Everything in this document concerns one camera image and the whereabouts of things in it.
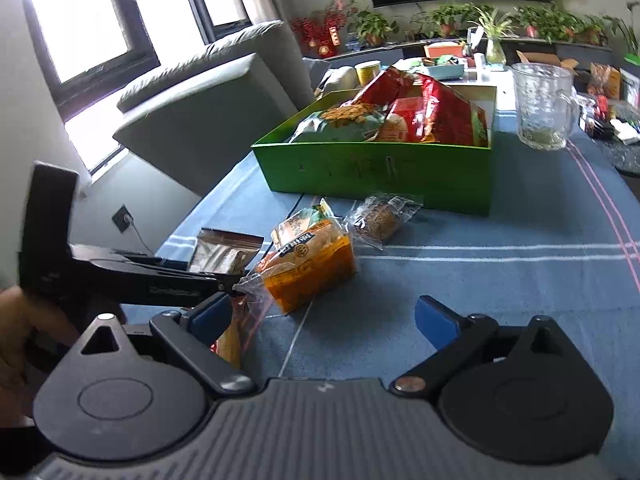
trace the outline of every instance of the white cable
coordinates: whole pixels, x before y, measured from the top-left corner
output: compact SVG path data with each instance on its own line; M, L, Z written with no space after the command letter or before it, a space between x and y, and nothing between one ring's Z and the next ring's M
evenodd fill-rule
M136 232L136 234L138 235L138 239L140 240L140 243L144 245L145 249L148 251L149 256L153 256L154 252L149 249L149 246L147 244L145 244L145 241L142 239L142 236L140 235L140 231L138 231L138 228L136 227L136 223L133 221L133 216L131 215L124 215L124 219L125 221L127 221L129 223L129 225L131 227L133 227L133 230Z

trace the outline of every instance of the green box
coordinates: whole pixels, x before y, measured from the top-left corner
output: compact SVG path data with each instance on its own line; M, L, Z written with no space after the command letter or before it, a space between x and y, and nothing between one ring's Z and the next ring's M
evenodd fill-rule
M272 191L360 200L374 192L410 194L423 197L426 208L487 215L497 89L467 84L455 87L486 111L488 148L409 142L285 143L311 113L348 101L357 90L331 92L252 148Z

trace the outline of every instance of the wall outlet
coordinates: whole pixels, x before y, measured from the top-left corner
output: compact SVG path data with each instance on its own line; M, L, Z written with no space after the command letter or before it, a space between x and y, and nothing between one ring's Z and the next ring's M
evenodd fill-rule
M116 224L116 227L121 233L129 229L129 226L131 225L129 219L126 218L127 216L133 218L127 207L122 205L122 207L116 211L115 215L111 217L111 220Z

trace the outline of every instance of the glass pitcher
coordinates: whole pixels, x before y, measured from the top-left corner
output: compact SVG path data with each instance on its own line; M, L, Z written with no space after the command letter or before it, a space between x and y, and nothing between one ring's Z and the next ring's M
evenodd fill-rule
M540 63L511 67L518 111L518 137L537 150L561 150L578 120L574 76Z

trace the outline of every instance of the window frame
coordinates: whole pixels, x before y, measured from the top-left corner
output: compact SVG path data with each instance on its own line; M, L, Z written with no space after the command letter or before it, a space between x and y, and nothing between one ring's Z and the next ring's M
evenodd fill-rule
M111 0L122 26L128 51L61 82L40 28L33 1L22 1L38 63L64 123L124 88L135 78L160 66L136 0Z
M196 20L196 25L198 25L200 35L202 36L202 41L204 41L205 44L213 43L220 38L224 38L233 32L238 32L252 24L251 20L247 18L237 22L225 23L224 25L214 25L204 0L189 0L189 5L193 17ZM246 14L244 3L242 3L242 8Z

